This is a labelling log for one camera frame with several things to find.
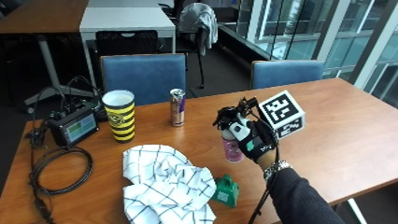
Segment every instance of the black device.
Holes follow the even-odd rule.
[[[75,146],[100,129],[95,118],[95,105],[83,104],[83,107],[67,116],[54,116],[48,120],[48,127],[59,146]]]

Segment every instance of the blue chair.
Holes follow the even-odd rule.
[[[324,61],[252,62],[252,90],[316,81],[322,78]]]
[[[169,101],[173,89],[185,90],[184,54],[136,54],[102,57],[104,90],[135,93],[136,105]]]

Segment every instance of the purple bottle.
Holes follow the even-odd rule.
[[[239,149],[237,139],[229,130],[221,132],[225,157],[229,162],[240,162],[245,155]]]

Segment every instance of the table leg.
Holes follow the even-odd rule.
[[[90,51],[88,51],[88,45],[87,45],[87,40],[95,40],[96,36],[92,33],[82,33],[82,38],[83,38],[83,45],[84,45],[84,51],[86,51],[86,62],[87,62],[87,68],[88,68],[88,73],[90,73],[90,78],[91,78],[91,85],[96,86],[96,77],[95,77],[95,72],[92,69],[92,62],[91,62],[91,56],[90,56]]]
[[[75,88],[70,88],[67,86],[60,85],[60,79],[58,76],[58,72],[56,72],[52,57],[51,57],[48,41],[43,35],[39,36],[39,46],[40,46],[40,50],[42,50],[43,57],[46,60],[52,86],[59,88],[59,90],[63,92],[63,94],[74,94],[74,95],[80,95],[80,96],[86,96],[86,97],[92,97],[92,95],[94,95],[92,92],[82,91]],[[60,94],[58,91],[46,91],[40,97],[40,100],[44,100],[48,97],[58,95],[58,94]],[[36,101],[38,101],[38,94],[26,100],[26,105],[32,105]]]
[[[176,53],[176,31],[173,32],[173,48],[172,53]]]

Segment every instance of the white table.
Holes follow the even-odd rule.
[[[160,7],[160,5],[157,0],[90,0],[87,7]]]
[[[172,37],[176,53],[176,25],[160,7],[87,7],[80,24],[80,33],[86,50],[86,60],[92,85],[96,86],[87,40],[96,39],[99,31],[156,30],[159,37]]]

